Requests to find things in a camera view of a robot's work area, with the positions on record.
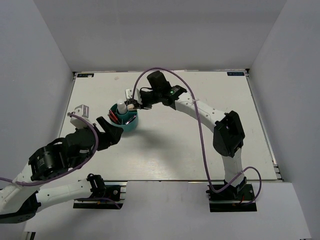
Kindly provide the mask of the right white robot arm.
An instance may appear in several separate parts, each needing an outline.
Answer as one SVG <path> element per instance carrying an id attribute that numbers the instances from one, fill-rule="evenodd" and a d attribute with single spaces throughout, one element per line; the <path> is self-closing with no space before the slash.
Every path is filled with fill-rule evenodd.
<path id="1" fill-rule="evenodd" d="M 150 87 L 146 90 L 136 87 L 125 90 L 128 110 L 149 110 L 161 103 L 194 118 L 199 126 L 207 127 L 213 134 L 213 148 L 223 161 L 225 186 L 222 190 L 233 200 L 242 196 L 247 183 L 242 166 L 245 133 L 238 113 L 208 106 L 195 98 L 189 86 L 172 86 L 159 70 L 150 73 L 147 80 Z"/>

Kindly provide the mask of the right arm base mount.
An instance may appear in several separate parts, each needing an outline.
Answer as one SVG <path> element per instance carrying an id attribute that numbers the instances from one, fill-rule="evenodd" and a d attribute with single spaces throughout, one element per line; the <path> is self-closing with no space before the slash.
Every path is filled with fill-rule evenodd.
<path id="1" fill-rule="evenodd" d="M 228 190 L 214 193 L 210 188 L 205 191 L 208 194 L 209 210 L 211 213 L 240 213 L 256 212 L 255 202 L 249 204 L 255 197 L 251 184 L 246 184 L 237 196 Z"/>

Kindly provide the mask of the small round cream jar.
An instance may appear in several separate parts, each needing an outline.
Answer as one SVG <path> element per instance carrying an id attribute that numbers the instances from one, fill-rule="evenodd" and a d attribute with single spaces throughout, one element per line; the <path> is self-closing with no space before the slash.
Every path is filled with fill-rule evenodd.
<path id="1" fill-rule="evenodd" d="M 128 111 L 133 111 L 133 110 L 135 110 L 135 105 L 134 105 L 134 104 L 128 104 L 128 105 L 127 105 L 127 110 L 128 110 Z"/>

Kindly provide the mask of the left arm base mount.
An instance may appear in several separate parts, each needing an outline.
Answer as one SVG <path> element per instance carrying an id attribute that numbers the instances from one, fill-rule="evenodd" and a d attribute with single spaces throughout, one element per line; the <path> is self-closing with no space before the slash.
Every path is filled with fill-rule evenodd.
<path id="1" fill-rule="evenodd" d="M 73 202 L 74 209 L 120 210 L 124 204 L 127 184 L 103 180 L 101 175 L 90 173 L 86 178 L 91 184 L 91 195 Z"/>

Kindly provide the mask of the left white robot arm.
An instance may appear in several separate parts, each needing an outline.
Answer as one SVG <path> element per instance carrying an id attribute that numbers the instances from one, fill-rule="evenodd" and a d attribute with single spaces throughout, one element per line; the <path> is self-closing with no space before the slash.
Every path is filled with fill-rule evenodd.
<path id="1" fill-rule="evenodd" d="M 57 138 L 39 148 L 28 160 L 22 172 L 0 191 L 1 224 L 19 224 L 33 218 L 50 206 L 70 200 L 84 202 L 109 202 L 117 209 L 118 197 L 106 186 L 99 174 L 90 173 L 76 183 L 60 187 L 43 186 L 80 169 L 97 151 L 116 145 L 123 129 L 97 118 L 100 131 L 88 120 L 71 115 L 75 131 Z"/>

